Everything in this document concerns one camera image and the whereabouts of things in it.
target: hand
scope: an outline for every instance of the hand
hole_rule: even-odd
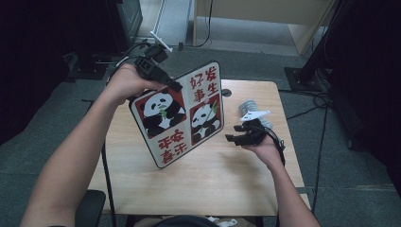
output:
[[[121,105],[130,96],[140,96],[145,89],[160,90],[163,87],[156,81],[142,79],[133,65],[124,63],[112,76],[102,95]]]
[[[273,140],[268,135],[266,135],[265,139],[259,145],[248,145],[241,147],[253,151],[270,170],[277,165],[283,165],[280,154],[274,145]]]

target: chinese character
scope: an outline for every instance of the chinese character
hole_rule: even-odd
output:
[[[200,102],[204,98],[204,92],[203,92],[202,89],[198,89],[197,92],[194,93],[194,94],[195,94],[195,100],[194,101]]]
[[[183,132],[175,130],[175,133],[170,136],[170,139],[174,142],[180,142],[183,139]]]
[[[162,155],[160,155],[160,156],[163,156],[164,164],[167,164],[173,160],[174,156],[173,156],[173,153],[171,153],[170,151],[171,151],[171,149],[167,149]]]
[[[175,149],[176,155],[179,155],[180,153],[183,153],[187,149],[187,147],[186,147],[185,143],[181,143],[181,144],[175,146],[174,149]]]
[[[210,92],[209,96],[211,96],[213,93],[215,93],[218,89],[216,88],[216,83],[212,82],[211,84],[209,84],[209,86],[207,87],[207,90]]]
[[[189,82],[191,83],[192,89],[194,89],[197,85],[201,86],[201,82],[203,81],[201,76],[202,76],[202,74],[195,75],[195,78],[198,78],[198,81],[194,78],[191,78],[191,81],[189,81]]]
[[[157,142],[159,142],[159,148],[161,148],[161,149],[168,148],[168,145],[171,144],[171,141],[170,141],[170,139],[168,137],[166,137],[164,139],[161,139],[161,140],[159,140]]]
[[[215,73],[215,71],[216,71],[215,66],[212,66],[212,67],[209,68],[209,70],[207,70],[207,71],[205,72],[205,74],[207,75],[207,81],[212,81],[213,79],[216,78],[216,73]]]

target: panda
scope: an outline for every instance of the panda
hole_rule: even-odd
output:
[[[140,109],[144,113],[144,127],[150,136],[176,126],[185,116],[185,109],[174,100],[167,89],[141,104]]]
[[[220,120],[216,116],[216,111],[213,110],[213,103],[205,104],[194,112],[191,126],[194,144],[218,129]]]

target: cardboard sign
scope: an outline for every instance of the cardboard sign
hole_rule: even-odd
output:
[[[168,166],[222,130],[221,79],[216,61],[176,78],[179,93],[166,87],[130,102],[130,109],[160,168]]]

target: person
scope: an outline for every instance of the person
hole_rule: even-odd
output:
[[[123,64],[92,108],[45,163],[21,226],[74,226],[76,210],[95,172],[115,110],[128,97],[140,96],[146,89],[162,88],[164,85],[160,83],[141,79],[133,65]],[[272,174],[281,225],[319,226],[297,193],[271,139],[266,136],[260,145],[243,148],[253,151]]]

